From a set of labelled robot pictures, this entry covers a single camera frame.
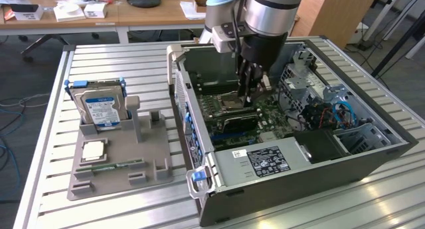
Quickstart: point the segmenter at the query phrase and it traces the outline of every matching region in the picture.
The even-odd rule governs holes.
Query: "blue cable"
[[[7,135],[10,135],[11,133],[14,133],[15,130],[18,130],[18,128],[22,126],[23,121],[25,121],[25,115],[21,112],[6,111],[6,110],[2,110],[2,109],[0,109],[0,112],[9,113],[9,114],[21,115],[21,122],[19,122],[18,126],[10,132],[7,132],[6,134],[0,134],[0,137],[5,137]]]
[[[17,187],[15,187],[15,190],[10,193],[7,193],[6,195],[3,195],[0,197],[0,201],[5,201],[10,196],[13,196],[18,190],[19,190],[19,187],[21,187],[21,172],[19,172],[19,167],[18,167],[18,162],[17,162],[17,158],[15,158],[15,154],[13,152],[13,150],[10,150],[10,148],[7,148],[6,146],[0,145],[2,148],[5,148],[9,152],[9,154],[11,155],[11,158],[13,158],[13,161],[14,161],[14,165],[15,165],[15,170],[17,170]]]
[[[346,101],[339,101],[338,103],[334,104],[334,107],[332,107],[332,112],[335,114],[335,118],[338,119],[339,122],[343,122],[339,115],[338,115],[338,105],[346,105],[348,110],[351,111],[351,114],[352,114],[352,118],[355,119],[355,125],[358,125],[358,118],[356,118],[356,114],[355,114],[355,111],[354,111],[354,108],[351,106],[350,103],[347,103]]]

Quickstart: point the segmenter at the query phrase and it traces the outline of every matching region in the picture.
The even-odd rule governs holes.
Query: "warning label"
[[[89,111],[91,112],[94,123],[101,127],[111,127],[119,124],[120,116],[114,108],[112,97],[93,98],[86,100]]]
[[[291,170],[278,146],[248,152],[247,154],[259,177]]]

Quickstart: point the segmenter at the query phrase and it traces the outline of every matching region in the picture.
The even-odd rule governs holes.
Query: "gray carpet floor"
[[[376,19],[378,14],[383,6],[378,6],[376,9],[371,9],[364,22],[371,25]],[[380,28],[383,28],[394,18],[396,14],[394,12],[387,16],[384,23]],[[398,28],[392,38],[383,42],[383,49],[378,49],[375,54],[370,58],[370,63],[372,67],[376,67],[387,55],[388,51],[402,38],[408,27],[412,25],[412,21],[406,20],[400,28]],[[134,33],[142,39],[152,40],[156,39],[154,31],[136,32]],[[119,43],[118,34],[114,32],[99,33],[101,39],[93,39],[90,33],[70,34],[63,37],[71,44],[87,45],[87,44],[110,44]],[[179,37],[179,31],[167,30],[164,31],[162,40],[187,40],[190,35],[187,32],[182,32],[182,38]],[[34,63],[26,63],[21,59],[21,51],[30,45],[30,42],[37,41],[41,36],[29,36],[29,42],[21,42],[18,36],[11,36],[9,41],[0,45],[0,100],[7,98],[23,98],[33,96],[35,94],[50,93],[54,79],[58,70],[58,64],[62,55],[62,44],[57,40],[50,40],[42,47],[39,47],[31,56],[35,58]],[[406,54],[411,47],[416,44],[415,39],[411,39],[399,54],[396,55],[394,61]],[[370,55],[372,50],[362,52],[366,56]],[[362,63],[364,61],[360,53],[348,53],[348,55]],[[425,117],[425,57],[424,49],[418,53],[414,60],[406,58],[398,63],[394,69],[383,77],[387,84],[391,87],[392,92],[396,96],[406,102],[406,104],[419,113],[422,117]],[[372,71],[371,67],[366,64],[366,69]],[[49,97],[35,99],[29,102],[29,104],[41,104],[49,100]],[[10,111],[19,111],[21,107],[14,108],[0,108]],[[17,189],[17,172],[14,169],[14,164],[10,161],[5,170],[0,171],[0,200],[9,192],[15,192],[9,199],[21,199],[21,195],[25,189],[25,183],[27,179],[27,174],[31,166],[31,160],[34,155],[34,150],[37,147],[37,141],[39,137],[39,131],[42,128],[42,122],[46,113],[46,106],[38,108],[27,108],[25,112],[25,121],[22,127],[5,138],[6,144],[14,150],[17,155],[17,160],[22,175],[22,184]],[[0,127],[6,125],[15,115],[0,113]],[[3,165],[5,157],[0,159],[0,166]],[[18,211],[18,203],[3,204],[0,203],[0,229],[10,229],[14,225],[15,215]]]

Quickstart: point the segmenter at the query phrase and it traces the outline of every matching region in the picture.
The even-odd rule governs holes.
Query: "aluminum extrusion table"
[[[319,37],[308,39],[419,139],[420,144],[402,158],[383,165],[363,181],[210,228],[424,227],[425,121],[332,42]],[[198,207],[188,194],[167,85],[166,48],[174,43],[87,45],[63,52],[15,229],[199,227]],[[319,65],[318,71],[331,84],[339,83],[340,80],[324,65]],[[147,114],[150,109],[162,109],[167,117],[175,180],[162,186],[73,202],[67,200],[67,187],[81,115],[63,90],[63,81],[116,77],[127,79],[128,94],[140,97],[139,115]]]

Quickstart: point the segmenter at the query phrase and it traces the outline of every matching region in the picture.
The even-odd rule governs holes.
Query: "white sticker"
[[[247,149],[232,151],[234,158],[240,158],[247,156]]]
[[[98,22],[97,26],[111,26],[115,25],[115,22]]]
[[[120,123],[119,111],[114,108],[115,100],[112,97],[87,99],[86,103],[98,126],[111,127]]]

